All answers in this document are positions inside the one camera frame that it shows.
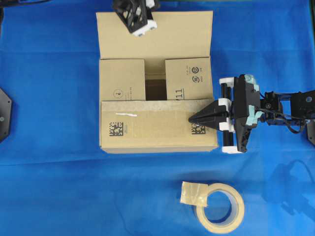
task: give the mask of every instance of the black mount bracket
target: black mount bracket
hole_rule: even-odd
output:
[[[12,100],[0,89],[0,143],[9,135]]]

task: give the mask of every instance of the black cable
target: black cable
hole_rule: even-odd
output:
[[[283,114],[283,113],[280,113],[280,112],[277,112],[277,111],[272,111],[272,110],[263,109],[263,108],[258,108],[257,111],[262,111],[262,112],[265,112],[265,113],[273,113],[273,114],[277,114],[279,116],[290,117],[290,118],[293,118],[293,119],[306,120],[305,118],[293,117],[293,116],[288,115],[288,114]]]
[[[267,110],[267,109],[262,109],[262,108],[258,108],[257,109],[258,111],[262,111],[262,112],[265,112],[265,113],[273,113],[273,114],[276,114],[276,115],[279,115],[280,117],[278,118],[282,118],[282,120],[284,120],[287,128],[293,133],[293,134],[299,134],[301,133],[305,126],[306,126],[306,123],[303,122],[305,121],[305,119],[303,118],[298,118],[298,117],[293,117],[293,116],[290,116],[290,115],[287,115],[287,114],[283,114],[283,113],[280,113],[280,112],[276,112],[276,111],[271,111],[271,110]],[[301,125],[300,125],[300,129],[299,130],[295,130],[291,127],[291,124],[289,123],[289,121],[285,118],[285,117],[290,117],[292,119],[298,119],[298,120],[301,120]]]
[[[284,122],[285,122],[287,128],[288,128],[293,134],[299,134],[299,133],[301,133],[301,132],[304,130],[304,128],[305,128],[305,123],[304,123],[304,124],[301,124],[301,125],[300,125],[300,129],[299,129],[299,130],[295,130],[295,129],[293,129],[293,128],[291,127],[290,123],[287,121],[287,119],[286,119],[285,117],[282,117],[282,118],[283,118],[283,120],[284,120]]]
[[[33,1],[33,2],[18,2],[18,3],[12,3],[10,5],[5,5],[5,6],[1,6],[0,7],[12,7],[12,6],[26,6],[26,5],[34,5],[34,4],[39,4],[39,3],[44,3],[44,2],[48,2],[51,0],[40,0],[40,1]]]

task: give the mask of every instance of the open cardboard box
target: open cardboard box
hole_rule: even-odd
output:
[[[108,153],[216,148],[216,130],[188,122],[190,116],[213,101],[209,57],[213,12],[154,12],[158,28],[143,37],[129,34],[115,13],[97,13],[96,17],[101,148]],[[200,90],[181,81],[180,74],[179,88],[188,89],[194,100],[172,100],[173,96],[166,94],[166,77],[170,81],[175,76],[165,71],[165,61],[169,59],[190,59],[170,60],[170,71],[176,66],[190,70],[186,62],[203,63],[203,69],[199,68],[206,72],[208,80],[203,75],[205,82],[199,87],[206,88],[204,97],[200,97]],[[200,79],[193,78],[192,83],[196,82]],[[172,90],[171,85],[176,83],[168,83],[168,90]]]

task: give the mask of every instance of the printed symbol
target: printed symbol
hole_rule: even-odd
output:
[[[193,67],[191,69],[191,71],[194,73],[194,74],[197,74],[199,72],[199,68],[198,67]]]
[[[121,91],[120,89],[117,89],[114,91],[114,97],[115,98],[121,98],[123,96],[123,91]]]
[[[192,81],[194,81],[195,83],[199,83],[200,82],[200,79],[198,76],[193,76],[192,77]]]
[[[123,136],[124,123],[123,122],[110,122],[109,123],[109,136]]]
[[[191,124],[191,134],[206,134],[206,127],[197,124]]]

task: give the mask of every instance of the cardboard box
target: cardboard box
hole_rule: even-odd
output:
[[[165,61],[167,100],[213,97],[210,58]]]
[[[212,28],[208,12],[154,12],[158,28],[143,37],[129,34],[115,13],[97,13],[100,64],[143,59],[146,101],[106,101],[100,92],[100,146],[109,153],[210,151],[216,130],[188,118],[213,100],[166,100],[165,60],[209,57]],[[100,88],[111,70],[100,67]]]

